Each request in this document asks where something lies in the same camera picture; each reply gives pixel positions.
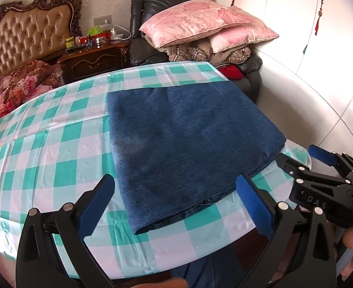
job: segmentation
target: tablecloth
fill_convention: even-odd
[[[108,92],[225,80],[206,62],[133,67],[50,91],[0,119],[0,252],[16,258],[30,208],[56,211],[93,189],[104,174],[115,176]],[[311,163],[306,150],[290,141],[283,152]],[[276,200],[288,199],[292,178],[275,162],[253,180]],[[232,193],[183,221],[135,236],[117,185],[97,228],[85,242],[110,278],[123,278],[186,264],[253,228],[239,197]],[[77,276],[60,237],[54,239],[69,275]]]

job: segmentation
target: pink pillow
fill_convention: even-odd
[[[248,23],[248,14],[211,0],[191,0],[155,14],[141,27],[155,48],[183,44],[210,36],[222,28]]]
[[[209,36],[208,38],[214,53],[219,53],[243,44],[258,43],[279,37],[278,34],[268,28],[259,18],[236,6],[230,7],[230,9],[237,9],[238,12],[243,13],[249,24],[225,28]]]

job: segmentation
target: red tassel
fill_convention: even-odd
[[[320,16],[318,18],[318,21],[317,21],[317,24],[315,26],[315,35],[317,36],[318,35],[318,30],[319,30],[319,20],[320,20]]]

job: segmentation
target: wooden nightstand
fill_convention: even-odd
[[[101,45],[69,51],[58,60],[66,84],[130,66],[129,42],[107,40]]]

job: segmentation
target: nightstand drawer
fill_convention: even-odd
[[[102,53],[93,53],[80,57],[73,62],[72,72],[75,79],[122,69],[122,56],[119,49],[111,49]]]

